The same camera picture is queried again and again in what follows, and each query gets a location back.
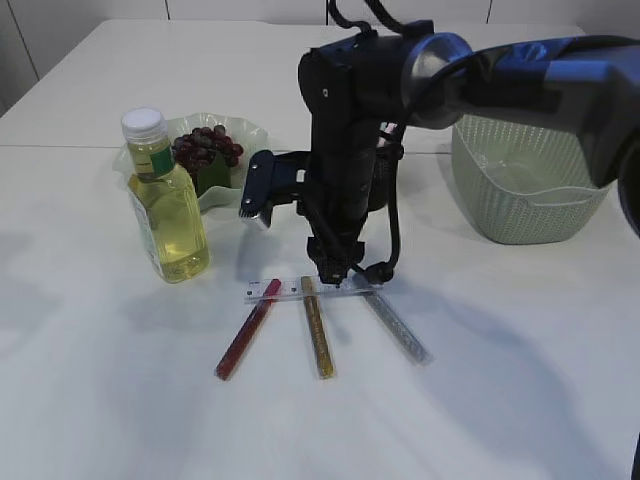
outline white wall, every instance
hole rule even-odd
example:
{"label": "white wall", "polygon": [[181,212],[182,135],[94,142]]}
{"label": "white wall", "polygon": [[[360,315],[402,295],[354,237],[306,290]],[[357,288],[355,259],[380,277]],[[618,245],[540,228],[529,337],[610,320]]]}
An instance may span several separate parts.
{"label": "white wall", "polygon": [[0,0],[0,115],[37,81],[7,0]]}
{"label": "white wall", "polygon": [[583,12],[609,0],[493,0],[489,23],[575,25]]}
{"label": "white wall", "polygon": [[[401,22],[432,19],[485,23],[491,0],[381,0],[391,16]],[[338,9],[348,20],[376,23],[363,0],[337,0]]]}
{"label": "white wall", "polygon": [[102,21],[167,18],[164,0],[9,0],[40,77]]}
{"label": "white wall", "polygon": [[325,0],[167,0],[172,20],[325,23]]}
{"label": "white wall", "polygon": [[[640,0],[383,0],[401,21],[578,24],[587,33],[640,38]],[[13,7],[36,71],[9,6]],[[338,0],[373,21],[363,0]],[[0,0],[0,103],[11,106],[100,22],[110,18],[261,20],[324,24],[326,0]]]}
{"label": "white wall", "polygon": [[640,38],[640,0],[493,0],[489,22],[574,24],[589,34]]}
{"label": "white wall", "polygon": [[640,39],[640,0],[603,0],[583,13],[578,25],[587,33],[613,33]]}

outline white table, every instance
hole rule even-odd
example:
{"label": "white table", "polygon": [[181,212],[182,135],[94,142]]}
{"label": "white table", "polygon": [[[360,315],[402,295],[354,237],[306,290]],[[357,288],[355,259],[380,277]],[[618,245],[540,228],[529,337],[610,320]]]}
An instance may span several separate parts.
{"label": "white table", "polygon": [[[436,25],[476,49],[580,35],[571,26]],[[278,150],[309,148],[311,117],[298,88],[300,57],[346,37],[339,27],[260,22],[108,21],[11,111],[0,145],[115,147],[120,117],[153,105],[167,118],[205,111],[248,118]],[[449,152],[451,133],[411,131],[410,152]]]}
{"label": "white table", "polygon": [[[82,143],[62,121],[38,123],[59,101],[42,93],[47,79],[9,119],[35,118],[41,144],[56,145],[49,128]],[[123,101],[94,88],[82,87],[105,108]],[[282,302],[221,382],[215,365],[251,309],[245,282],[312,273],[308,227],[292,207],[264,235],[216,210],[213,268],[164,284],[112,171],[119,108],[113,129],[93,112],[108,148],[0,146],[0,478],[628,478],[640,241],[615,192],[575,238],[505,247],[456,205],[448,155],[409,155],[403,255],[384,295],[435,362],[411,366],[361,299],[334,299],[321,306],[338,376],[319,381],[302,305]],[[26,139],[13,124],[0,137]],[[84,132],[99,140],[101,128]],[[387,256],[384,213],[363,238],[365,263]]]}

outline white ruler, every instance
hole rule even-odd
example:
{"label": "white ruler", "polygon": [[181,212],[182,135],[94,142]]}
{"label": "white ruler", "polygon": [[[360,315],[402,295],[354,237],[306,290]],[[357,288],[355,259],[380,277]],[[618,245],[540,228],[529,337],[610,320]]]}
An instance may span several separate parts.
{"label": "white ruler", "polygon": [[255,282],[249,282],[247,290],[245,292],[245,302],[254,303],[260,300],[267,300],[276,298],[280,300],[300,300],[301,298],[314,296],[314,297],[346,297],[349,295],[358,295],[365,292],[373,292],[381,289],[382,287],[373,286],[369,284],[356,285],[351,277],[346,278],[340,285],[327,285],[320,281],[319,277],[311,277],[313,280],[313,287],[315,291],[311,293],[305,293],[302,290],[300,284],[300,278],[281,278],[282,285],[280,292],[277,295],[265,295],[265,290],[271,279],[259,280]]}

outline green basket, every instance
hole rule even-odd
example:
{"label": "green basket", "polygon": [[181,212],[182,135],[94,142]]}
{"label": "green basket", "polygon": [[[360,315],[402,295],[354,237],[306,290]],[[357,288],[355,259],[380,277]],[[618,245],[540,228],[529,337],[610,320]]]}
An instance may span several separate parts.
{"label": "green basket", "polygon": [[561,242],[596,212],[596,188],[574,135],[465,116],[453,129],[453,176],[478,227],[491,240]]}

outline yellow liquid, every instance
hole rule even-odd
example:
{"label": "yellow liquid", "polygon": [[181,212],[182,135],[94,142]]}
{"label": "yellow liquid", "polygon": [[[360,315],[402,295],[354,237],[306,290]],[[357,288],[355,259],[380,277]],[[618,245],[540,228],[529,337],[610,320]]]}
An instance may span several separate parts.
{"label": "yellow liquid", "polygon": [[164,175],[148,173],[149,155],[162,151],[168,142],[129,145],[136,167],[129,189],[147,212],[158,273],[165,281],[178,283],[209,265],[209,249],[198,199],[186,170],[175,165]]}

